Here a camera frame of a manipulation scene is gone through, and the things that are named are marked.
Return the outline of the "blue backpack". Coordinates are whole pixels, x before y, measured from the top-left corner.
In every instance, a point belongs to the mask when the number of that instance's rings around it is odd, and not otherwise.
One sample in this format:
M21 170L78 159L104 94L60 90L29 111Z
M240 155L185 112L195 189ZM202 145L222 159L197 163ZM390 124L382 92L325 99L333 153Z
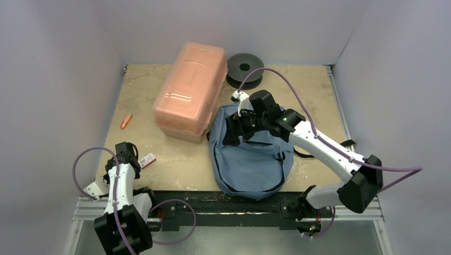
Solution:
M236 147L223 145L226 117L237 110L234 104L219 108L207 134L213 173L220 190L226 194L264 199L284 185L294 163L294 157L312 158L295 147L261 131Z

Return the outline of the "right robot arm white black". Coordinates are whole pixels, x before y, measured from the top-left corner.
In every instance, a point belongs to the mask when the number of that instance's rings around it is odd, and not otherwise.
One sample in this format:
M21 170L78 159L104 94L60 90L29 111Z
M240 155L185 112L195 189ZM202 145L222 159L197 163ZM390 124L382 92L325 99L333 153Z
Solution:
M236 112L226 117L224 145L238 146L256 132L300 147L329 167L340 182L330 186L313 185L299 198L299 211L312 216L326 206L345 206L354 213L365 211L383 187L381 160L372 155L357 154L318 131L313 123L293 109L282 109L270 92L260 90L252 95L235 91L231 100Z

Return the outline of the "black filament spool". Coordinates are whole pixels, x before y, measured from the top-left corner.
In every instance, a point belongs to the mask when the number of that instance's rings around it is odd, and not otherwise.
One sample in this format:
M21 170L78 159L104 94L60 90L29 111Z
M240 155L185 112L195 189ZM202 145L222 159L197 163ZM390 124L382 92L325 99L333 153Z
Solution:
M244 78L255 69L263 68L263 61L249 53L235 54L227 59L228 71L226 76L227 83L235 89L238 89ZM263 80L263 71L253 73L244 83L242 90L251 90L260 85Z

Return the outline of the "small red white box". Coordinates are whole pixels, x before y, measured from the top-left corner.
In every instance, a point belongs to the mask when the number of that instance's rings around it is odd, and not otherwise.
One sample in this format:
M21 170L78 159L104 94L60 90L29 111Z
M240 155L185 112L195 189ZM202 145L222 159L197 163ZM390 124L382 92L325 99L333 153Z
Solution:
M156 161L155 156L152 153L149 153L139 160L139 165L141 168L146 168L155 161Z

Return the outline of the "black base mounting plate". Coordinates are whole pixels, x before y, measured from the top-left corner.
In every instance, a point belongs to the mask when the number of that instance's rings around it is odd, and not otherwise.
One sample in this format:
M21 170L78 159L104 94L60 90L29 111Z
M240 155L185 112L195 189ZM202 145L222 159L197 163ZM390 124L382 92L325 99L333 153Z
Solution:
M277 227L280 230L319 230L331 218L330 208L308 210L299 202L301 192L278 192L262 200L220 191L155 191L156 208L148 222L162 221L163 231L182 226Z

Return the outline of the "aluminium frame rail right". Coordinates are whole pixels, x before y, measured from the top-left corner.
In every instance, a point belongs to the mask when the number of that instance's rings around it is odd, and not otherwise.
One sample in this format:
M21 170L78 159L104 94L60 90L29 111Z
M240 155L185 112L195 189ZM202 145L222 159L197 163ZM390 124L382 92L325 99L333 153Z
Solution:
M355 140L356 138L350 130L348 117L345 114L343 96L339 94L334 65L326 65L325 69L336 99L345 136L347 139ZM382 188L382 178L382 171L362 165L359 166L356 171L352 172L350 181L346 182L344 187L339 189L338 195L339 198L344 199L343 205L354 213L363 213Z

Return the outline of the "pink translucent plastic box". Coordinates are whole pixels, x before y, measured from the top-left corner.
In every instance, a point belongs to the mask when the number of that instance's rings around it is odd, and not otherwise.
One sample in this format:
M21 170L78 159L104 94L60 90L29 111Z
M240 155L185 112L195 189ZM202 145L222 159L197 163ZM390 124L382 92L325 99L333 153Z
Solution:
M223 48L185 43L154 101L155 125L165 135L202 142L227 71Z

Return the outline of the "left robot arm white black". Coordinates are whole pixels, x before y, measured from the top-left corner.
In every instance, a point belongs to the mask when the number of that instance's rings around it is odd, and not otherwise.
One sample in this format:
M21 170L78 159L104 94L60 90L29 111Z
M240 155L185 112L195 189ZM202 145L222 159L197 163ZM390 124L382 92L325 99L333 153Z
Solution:
M136 146L115 145L116 155L107 161L108 200L103 214L94 220L94 230L106 254L140 254L153 246L148 217L158 212L158 202L149 187L133 189L140 177Z

